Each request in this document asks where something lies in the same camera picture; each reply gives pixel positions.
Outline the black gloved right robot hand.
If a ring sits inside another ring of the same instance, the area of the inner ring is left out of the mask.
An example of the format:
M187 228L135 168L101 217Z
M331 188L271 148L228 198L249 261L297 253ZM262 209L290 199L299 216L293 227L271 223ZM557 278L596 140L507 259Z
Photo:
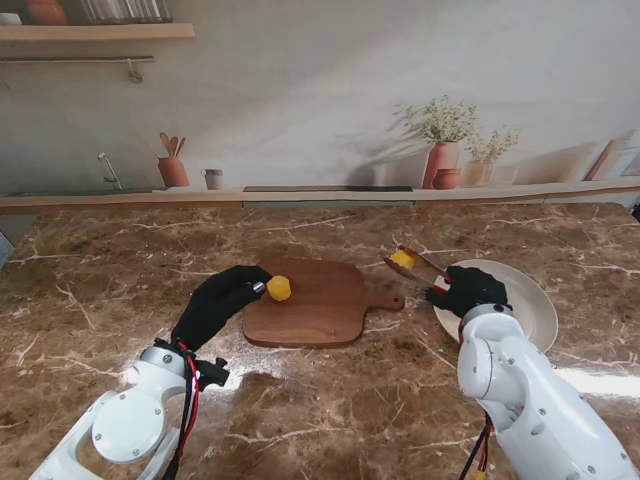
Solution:
M431 287L425 292L425 300L460 319L476 306L510 306L505 285L478 268L449 266L446 280L447 290Z

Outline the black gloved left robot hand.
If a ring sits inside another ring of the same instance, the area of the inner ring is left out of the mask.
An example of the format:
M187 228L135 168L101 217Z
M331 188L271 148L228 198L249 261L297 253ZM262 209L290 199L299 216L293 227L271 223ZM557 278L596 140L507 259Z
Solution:
M171 342L196 352L235 314L259 300L272 275L261 267L237 265L199 285L171 332Z

